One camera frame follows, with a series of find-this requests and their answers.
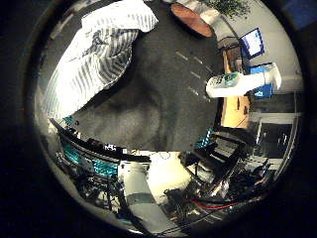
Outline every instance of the computer monitor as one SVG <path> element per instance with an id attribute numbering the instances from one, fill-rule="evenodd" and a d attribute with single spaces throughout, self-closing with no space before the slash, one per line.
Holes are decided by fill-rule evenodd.
<path id="1" fill-rule="evenodd" d="M 259 28 L 256 28 L 240 38 L 248 59 L 264 53 L 264 43 Z"/>

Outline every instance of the wooden table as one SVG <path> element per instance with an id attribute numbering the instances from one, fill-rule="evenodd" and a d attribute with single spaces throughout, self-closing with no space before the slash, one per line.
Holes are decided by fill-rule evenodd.
<path id="1" fill-rule="evenodd" d="M 250 101 L 248 96 L 231 96 L 224 98 L 221 126 L 247 128 L 249 122 Z"/>
<path id="2" fill-rule="evenodd" d="M 211 27 L 200 18 L 200 16 L 191 9 L 179 3 L 173 3 L 170 6 L 172 14 L 183 24 L 194 32 L 204 37 L 211 37 Z"/>

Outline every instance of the floor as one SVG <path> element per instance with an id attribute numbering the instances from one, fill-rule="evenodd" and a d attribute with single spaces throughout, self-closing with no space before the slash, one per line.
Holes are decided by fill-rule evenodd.
<path id="1" fill-rule="evenodd" d="M 218 100 L 206 97 L 205 83 L 222 70 L 216 37 L 190 32 L 171 15 L 167 4 L 147 4 L 158 25 L 139 34 L 132 63 L 120 81 L 74 113 L 79 122 L 76 129 L 129 149 L 189 150 L 214 123 Z M 57 55 L 71 41 L 74 26 L 78 28 L 78 18 L 71 19 L 51 42 L 42 77 L 50 77 Z"/>

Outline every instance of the red cable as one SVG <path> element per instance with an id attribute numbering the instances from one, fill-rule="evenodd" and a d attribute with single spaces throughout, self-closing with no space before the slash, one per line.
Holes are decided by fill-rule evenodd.
<path id="1" fill-rule="evenodd" d="M 213 205 L 213 206 L 210 206 L 210 205 L 205 205 L 203 203 L 200 203 L 199 201 L 197 200 L 191 200 L 194 204 L 196 204 L 197 206 L 203 208 L 203 209 L 207 209 L 207 210 L 216 210 L 216 209 L 224 209 L 224 208 L 227 208 L 229 206 L 233 206 L 233 205 L 237 205 L 238 202 L 234 202 L 234 203 L 231 203 L 231 204 L 227 204 L 227 205 Z"/>

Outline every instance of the black frame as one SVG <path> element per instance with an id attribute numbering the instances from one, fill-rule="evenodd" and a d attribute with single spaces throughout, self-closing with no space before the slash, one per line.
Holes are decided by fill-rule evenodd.
<path id="1" fill-rule="evenodd" d="M 255 55 L 250 55 L 250 53 L 249 53 L 249 51 L 248 51 L 248 49 L 247 49 L 247 47 L 246 47 L 246 44 L 245 44 L 245 42 L 244 42 L 244 40 L 243 40 L 243 37 L 245 37 L 246 35 L 248 35 L 248 34 L 251 33 L 251 32 L 254 32 L 254 31 L 258 31 L 259 34 L 260 34 L 261 51 L 258 52 L 258 53 L 256 53 Z M 264 40 L 263 40 L 261 31 L 260 31 L 260 28 L 255 28 L 255 29 L 253 29 L 253 30 L 251 30 L 251 31 L 249 31 L 249 32 L 247 32 L 247 33 L 245 33 L 243 36 L 241 36 L 241 37 L 239 38 L 239 42 L 240 42 L 240 44 L 242 45 L 242 48 L 245 50 L 245 52 L 246 52 L 247 57 L 248 57 L 249 60 L 250 60 L 250 59 L 253 59 L 253 58 L 255 58 L 255 57 L 258 57 L 258 56 L 262 55 L 262 54 L 265 52 L 265 50 L 264 50 Z"/>

